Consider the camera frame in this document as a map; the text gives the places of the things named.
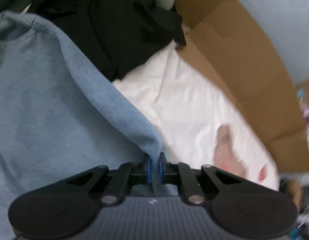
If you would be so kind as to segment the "white printed bed sheet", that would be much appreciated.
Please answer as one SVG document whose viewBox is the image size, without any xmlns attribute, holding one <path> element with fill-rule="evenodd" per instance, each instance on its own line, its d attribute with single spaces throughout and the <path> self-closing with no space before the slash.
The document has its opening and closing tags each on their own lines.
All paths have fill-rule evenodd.
<svg viewBox="0 0 309 240">
<path fill-rule="evenodd" d="M 114 86 L 162 135 L 174 161 L 209 164 L 273 190 L 274 160 L 225 94 L 177 53 L 155 53 Z"/>
</svg>

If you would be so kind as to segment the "black garment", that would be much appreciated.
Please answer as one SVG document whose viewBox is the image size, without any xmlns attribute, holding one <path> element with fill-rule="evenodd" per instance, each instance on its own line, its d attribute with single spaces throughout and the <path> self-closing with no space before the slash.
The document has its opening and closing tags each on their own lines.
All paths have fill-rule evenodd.
<svg viewBox="0 0 309 240">
<path fill-rule="evenodd" d="M 186 44 L 175 7 L 155 0 L 32 0 L 29 12 L 58 26 L 110 81 L 172 41 Z"/>
</svg>

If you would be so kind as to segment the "brown cardboard box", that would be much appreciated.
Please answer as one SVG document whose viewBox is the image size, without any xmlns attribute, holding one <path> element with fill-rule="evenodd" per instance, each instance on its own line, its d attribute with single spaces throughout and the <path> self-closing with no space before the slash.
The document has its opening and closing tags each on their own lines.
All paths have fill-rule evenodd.
<svg viewBox="0 0 309 240">
<path fill-rule="evenodd" d="M 186 45 L 179 55 L 242 113 L 281 173 L 309 171 L 305 120 L 270 39 L 238 0 L 174 0 Z"/>
</svg>

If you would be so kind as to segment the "light blue denim pants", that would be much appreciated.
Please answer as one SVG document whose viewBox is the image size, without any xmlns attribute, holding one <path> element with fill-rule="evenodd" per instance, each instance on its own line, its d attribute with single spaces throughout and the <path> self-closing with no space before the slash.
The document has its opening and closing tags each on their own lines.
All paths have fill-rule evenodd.
<svg viewBox="0 0 309 240">
<path fill-rule="evenodd" d="M 0 239 L 21 194 L 98 165 L 145 154 L 157 166 L 163 137 L 74 42 L 34 14 L 0 14 Z"/>
</svg>

